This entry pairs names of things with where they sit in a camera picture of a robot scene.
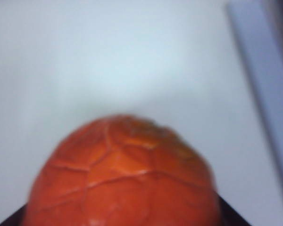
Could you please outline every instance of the crack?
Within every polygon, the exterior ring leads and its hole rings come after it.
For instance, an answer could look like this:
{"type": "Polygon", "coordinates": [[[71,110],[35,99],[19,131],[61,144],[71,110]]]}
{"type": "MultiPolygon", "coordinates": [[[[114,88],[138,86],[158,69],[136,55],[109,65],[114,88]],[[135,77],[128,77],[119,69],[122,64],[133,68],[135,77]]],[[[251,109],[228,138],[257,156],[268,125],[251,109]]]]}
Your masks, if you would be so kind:
{"type": "Polygon", "coordinates": [[[84,167],[81,167],[81,166],[74,166],[72,164],[67,165],[67,163],[50,164],[49,166],[57,168],[57,169],[61,169],[61,170],[71,170],[71,171],[84,172],[84,173],[89,172],[89,168],[87,168],[87,167],[84,168],[84,167]]]}

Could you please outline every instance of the white wall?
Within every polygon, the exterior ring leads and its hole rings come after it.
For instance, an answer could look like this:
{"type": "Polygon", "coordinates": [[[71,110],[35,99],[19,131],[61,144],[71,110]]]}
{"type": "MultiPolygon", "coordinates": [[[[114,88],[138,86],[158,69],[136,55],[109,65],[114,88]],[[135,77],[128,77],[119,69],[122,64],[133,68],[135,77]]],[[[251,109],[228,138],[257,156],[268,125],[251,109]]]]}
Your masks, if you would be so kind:
{"type": "Polygon", "coordinates": [[[225,0],[0,0],[0,222],[22,206],[58,141],[137,113],[174,127],[252,225],[283,198],[225,0]]]}

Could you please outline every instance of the orange object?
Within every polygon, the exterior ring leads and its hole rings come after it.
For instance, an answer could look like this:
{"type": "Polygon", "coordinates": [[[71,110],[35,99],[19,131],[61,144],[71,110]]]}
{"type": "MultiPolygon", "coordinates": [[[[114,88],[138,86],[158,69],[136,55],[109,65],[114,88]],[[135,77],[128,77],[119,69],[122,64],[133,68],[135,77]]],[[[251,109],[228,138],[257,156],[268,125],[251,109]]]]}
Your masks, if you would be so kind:
{"type": "Polygon", "coordinates": [[[219,226],[208,165],[170,129],[128,115],[63,140],[39,173],[22,226],[219,226]]]}

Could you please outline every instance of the white background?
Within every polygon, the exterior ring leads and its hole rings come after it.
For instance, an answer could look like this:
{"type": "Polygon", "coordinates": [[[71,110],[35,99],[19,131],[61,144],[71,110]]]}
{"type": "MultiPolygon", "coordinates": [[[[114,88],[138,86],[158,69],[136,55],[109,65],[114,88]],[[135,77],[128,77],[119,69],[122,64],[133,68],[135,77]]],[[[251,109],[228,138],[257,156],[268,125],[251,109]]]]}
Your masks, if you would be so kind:
{"type": "Polygon", "coordinates": [[[173,127],[254,226],[283,226],[279,179],[225,0],[0,0],[0,222],[57,143],[135,113],[173,127]]]}

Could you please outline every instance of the orange fruit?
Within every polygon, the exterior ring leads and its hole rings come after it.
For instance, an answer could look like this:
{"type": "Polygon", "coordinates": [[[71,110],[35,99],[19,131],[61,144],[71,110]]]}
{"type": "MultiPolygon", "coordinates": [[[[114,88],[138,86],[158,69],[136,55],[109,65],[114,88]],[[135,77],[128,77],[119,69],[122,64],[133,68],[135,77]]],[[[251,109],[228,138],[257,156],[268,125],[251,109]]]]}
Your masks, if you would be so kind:
{"type": "Polygon", "coordinates": [[[130,115],[64,139],[32,187],[22,226],[219,226],[209,166],[171,129],[130,115]]]}

